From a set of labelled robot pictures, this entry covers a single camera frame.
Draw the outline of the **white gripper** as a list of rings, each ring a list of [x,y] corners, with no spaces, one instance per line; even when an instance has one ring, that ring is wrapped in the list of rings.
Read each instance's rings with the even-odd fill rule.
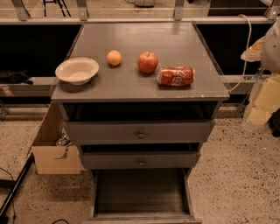
[[[241,55],[247,62],[261,61],[264,69],[273,74],[258,80],[249,96],[249,104],[243,116],[243,128],[255,131],[262,128],[280,109],[280,20]]]

